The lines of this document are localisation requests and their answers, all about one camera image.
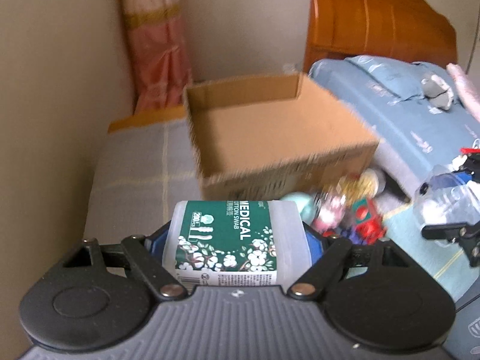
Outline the clear plastic jar black knob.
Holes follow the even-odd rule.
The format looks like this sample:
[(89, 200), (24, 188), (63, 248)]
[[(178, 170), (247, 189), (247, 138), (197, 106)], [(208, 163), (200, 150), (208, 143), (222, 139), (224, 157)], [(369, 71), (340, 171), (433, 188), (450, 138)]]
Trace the clear plastic jar black knob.
[(416, 191), (413, 212), (420, 230), (433, 224), (479, 222), (479, 183), (452, 186), (452, 175), (437, 166)]

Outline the medical cotton swab jar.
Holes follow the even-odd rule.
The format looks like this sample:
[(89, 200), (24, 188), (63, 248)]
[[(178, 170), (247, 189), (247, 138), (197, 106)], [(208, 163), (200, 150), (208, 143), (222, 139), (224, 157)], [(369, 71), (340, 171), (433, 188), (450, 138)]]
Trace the medical cotton swab jar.
[(285, 201), (183, 201), (152, 250), (187, 289), (288, 289), (312, 266), (297, 206)]

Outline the pink figure toy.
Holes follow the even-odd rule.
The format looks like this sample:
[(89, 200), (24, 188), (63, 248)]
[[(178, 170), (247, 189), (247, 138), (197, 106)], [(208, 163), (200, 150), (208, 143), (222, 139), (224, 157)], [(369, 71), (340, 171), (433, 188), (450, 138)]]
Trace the pink figure toy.
[(322, 192), (314, 197), (316, 209), (311, 227), (318, 233), (335, 230), (346, 211), (346, 196), (336, 192)]

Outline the teal egg-shaped toy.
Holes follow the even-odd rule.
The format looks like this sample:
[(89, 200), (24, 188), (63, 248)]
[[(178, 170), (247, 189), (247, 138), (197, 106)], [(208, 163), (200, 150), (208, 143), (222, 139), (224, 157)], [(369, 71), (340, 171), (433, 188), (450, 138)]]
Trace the teal egg-shaped toy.
[(315, 197), (307, 193), (288, 193), (281, 198), (281, 201), (295, 203), (300, 218), (308, 225), (311, 225), (317, 217), (318, 206)]

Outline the red toy car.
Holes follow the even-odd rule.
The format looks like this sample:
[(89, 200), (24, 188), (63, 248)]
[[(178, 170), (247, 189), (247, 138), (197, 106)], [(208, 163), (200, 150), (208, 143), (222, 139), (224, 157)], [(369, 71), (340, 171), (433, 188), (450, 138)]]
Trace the red toy car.
[(351, 230), (360, 244), (372, 245), (386, 235), (383, 217), (372, 199), (364, 197), (355, 201), (348, 213)]

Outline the yellow capsule bottle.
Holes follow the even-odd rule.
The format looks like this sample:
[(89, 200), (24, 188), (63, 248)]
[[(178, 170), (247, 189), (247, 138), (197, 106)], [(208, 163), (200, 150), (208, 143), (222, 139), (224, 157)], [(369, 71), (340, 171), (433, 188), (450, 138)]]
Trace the yellow capsule bottle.
[(385, 173), (379, 168), (365, 169), (360, 175), (345, 175), (337, 183), (336, 191), (346, 197), (346, 204), (363, 199), (373, 199), (381, 194), (386, 186)]

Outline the pink cloth on bed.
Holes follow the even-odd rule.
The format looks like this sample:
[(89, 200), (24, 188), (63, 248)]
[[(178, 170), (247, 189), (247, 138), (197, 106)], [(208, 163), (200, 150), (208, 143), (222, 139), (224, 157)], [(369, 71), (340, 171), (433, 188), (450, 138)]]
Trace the pink cloth on bed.
[(454, 80), (463, 107), (476, 121), (480, 122), (479, 92), (476, 90), (470, 78), (467, 77), (462, 68), (455, 63), (448, 63), (447, 72)]

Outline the grey plush toy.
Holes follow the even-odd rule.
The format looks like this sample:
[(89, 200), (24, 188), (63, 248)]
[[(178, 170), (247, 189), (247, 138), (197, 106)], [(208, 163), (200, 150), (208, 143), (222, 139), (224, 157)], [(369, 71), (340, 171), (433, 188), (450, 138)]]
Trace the grey plush toy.
[(423, 94), (439, 109), (449, 111), (454, 102), (452, 87), (436, 74), (425, 74), (421, 80)]

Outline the brown cardboard box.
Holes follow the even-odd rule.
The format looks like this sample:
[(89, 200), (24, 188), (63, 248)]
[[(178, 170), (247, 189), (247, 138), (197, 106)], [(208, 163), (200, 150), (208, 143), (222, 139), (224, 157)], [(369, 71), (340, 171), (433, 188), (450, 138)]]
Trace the brown cardboard box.
[(272, 200), (358, 175), (379, 139), (303, 73), (206, 81), (183, 94), (205, 200)]

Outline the blue floral pillow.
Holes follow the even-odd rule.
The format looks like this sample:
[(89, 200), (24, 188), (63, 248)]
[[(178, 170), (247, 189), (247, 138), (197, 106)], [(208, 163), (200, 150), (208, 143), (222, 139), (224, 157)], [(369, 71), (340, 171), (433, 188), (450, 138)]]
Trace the blue floral pillow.
[(436, 64), (425, 61), (406, 63), (393, 58), (372, 55), (358, 55), (345, 60), (373, 77), (385, 89), (402, 100), (423, 98), (422, 80), (431, 76), (441, 78), (450, 88), (448, 92), (452, 95), (452, 100), (454, 102), (458, 100), (454, 80), (444, 68)]

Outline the pink gold-banded curtain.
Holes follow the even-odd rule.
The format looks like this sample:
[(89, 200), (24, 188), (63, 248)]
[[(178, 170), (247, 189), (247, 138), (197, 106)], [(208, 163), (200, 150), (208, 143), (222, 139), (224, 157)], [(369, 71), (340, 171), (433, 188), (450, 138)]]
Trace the pink gold-banded curtain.
[(122, 0), (137, 91), (135, 112), (182, 103), (192, 82), (180, 0)]

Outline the orange wooden headboard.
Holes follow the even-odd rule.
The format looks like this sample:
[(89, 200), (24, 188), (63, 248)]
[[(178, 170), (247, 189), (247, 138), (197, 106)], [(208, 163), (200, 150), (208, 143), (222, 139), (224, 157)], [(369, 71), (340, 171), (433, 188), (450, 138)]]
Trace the orange wooden headboard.
[(445, 67), (458, 60), (456, 30), (425, 0), (311, 0), (304, 71), (356, 55)]

